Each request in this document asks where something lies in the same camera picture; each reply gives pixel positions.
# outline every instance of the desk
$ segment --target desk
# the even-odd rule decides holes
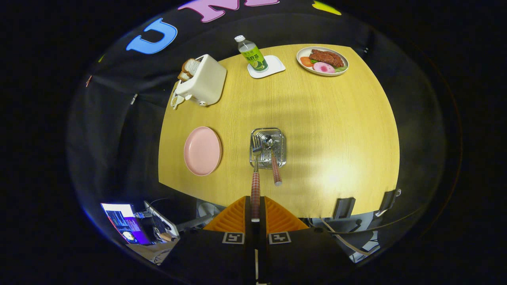
[[[312,74],[296,61],[308,46],[343,54],[349,70],[336,77]],[[277,127],[287,143],[283,184],[260,169],[261,196],[297,217],[332,217],[338,198],[356,199],[352,214],[378,210],[384,192],[396,187],[400,147],[394,115],[373,72],[349,47],[298,44],[261,49],[276,55],[286,70],[254,79],[241,54],[224,59],[227,69],[218,103],[201,107],[184,102],[167,106],[159,146],[159,181],[173,189],[227,206],[250,195],[250,133]],[[222,160],[208,176],[187,169],[183,147],[190,132],[212,128],[222,141]]]

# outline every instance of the utensil handle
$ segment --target utensil handle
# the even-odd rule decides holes
[[[250,205],[252,221],[259,220],[259,206],[261,204],[261,179],[258,172],[253,173],[252,177],[252,191],[250,194]]]
[[[282,177],[280,177],[280,171],[278,170],[278,161],[276,161],[276,156],[271,150],[271,165],[273,166],[273,179],[275,180],[275,185],[282,185]]]

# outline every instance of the plastic bottle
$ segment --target plastic bottle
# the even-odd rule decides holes
[[[245,57],[255,71],[264,72],[268,70],[268,63],[255,43],[247,41],[242,35],[239,35],[234,39],[238,42],[239,52]]]

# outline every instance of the grilled meat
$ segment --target grilled meat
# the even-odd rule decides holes
[[[330,51],[321,51],[312,49],[312,54],[310,54],[310,59],[318,60],[320,62],[324,62],[336,67],[343,67],[343,60],[339,55]]]

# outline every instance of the bottle label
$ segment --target bottle label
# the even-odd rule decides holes
[[[248,60],[248,63],[250,63],[255,71],[261,72],[268,68],[268,64],[258,47],[255,47],[250,51],[242,52],[241,54],[243,54],[246,60]]]

